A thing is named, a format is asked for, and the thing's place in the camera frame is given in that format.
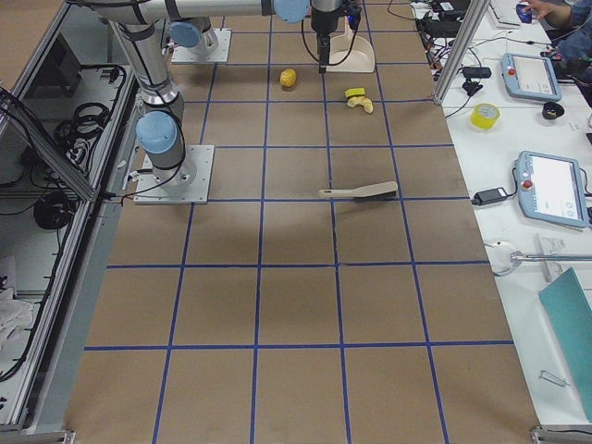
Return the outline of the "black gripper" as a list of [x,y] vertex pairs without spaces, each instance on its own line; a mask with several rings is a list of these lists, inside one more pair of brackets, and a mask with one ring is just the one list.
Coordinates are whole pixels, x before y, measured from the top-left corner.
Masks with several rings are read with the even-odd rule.
[[340,0],[312,0],[311,27],[317,36],[318,73],[325,74],[330,63],[330,34],[338,27]]

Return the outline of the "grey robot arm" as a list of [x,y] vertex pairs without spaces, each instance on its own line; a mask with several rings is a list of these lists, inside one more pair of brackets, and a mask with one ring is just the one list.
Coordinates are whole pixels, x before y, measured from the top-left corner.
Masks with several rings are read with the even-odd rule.
[[314,60],[321,73],[330,66],[330,37],[339,24],[339,19],[348,14],[342,1],[215,1],[209,8],[205,2],[197,3],[197,11],[191,13],[180,1],[166,3],[169,13],[169,33],[174,43],[209,53],[216,49],[216,33],[212,30],[212,16],[271,16],[276,15],[289,23],[303,24],[311,20],[316,34],[317,54]]
[[206,24],[219,16],[276,15],[288,23],[325,9],[316,1],[75,1],[111,25],[140,84],[145,115],[136,124],[136,139],[146,152],[154,183],[135,191],[154,198],[154,191],[175,194],[197,180],[198,169],[181,127],[184,101],[155,35],[159,19],[169,21],[174,43],[197,47],[212,34]]

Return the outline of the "person hand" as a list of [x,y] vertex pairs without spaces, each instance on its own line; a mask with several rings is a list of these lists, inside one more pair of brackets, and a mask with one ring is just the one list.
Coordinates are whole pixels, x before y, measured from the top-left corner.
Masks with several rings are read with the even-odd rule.
[[556,17],[561,17],[562,15],[561,6],[559,5],[541,0],[528,0],[527,3],[531,9],[536,11],[536,15],[540,19],[545,19],[546,17],[555,19]]

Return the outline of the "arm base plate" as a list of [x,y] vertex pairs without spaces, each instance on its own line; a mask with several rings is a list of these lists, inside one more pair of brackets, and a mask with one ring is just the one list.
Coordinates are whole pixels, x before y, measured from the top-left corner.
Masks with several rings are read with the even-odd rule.
[[231,29],[210,29],[199,32],[194,28],[174,28],[171,32],[175,65],[227,63]]
[[208,201],[214,145],[187,145],[185,160],[180,171],[154,169],[147,154],[142,167],[151,172],[140,175],[137,192],[132,196],[136,204],[206,204]]

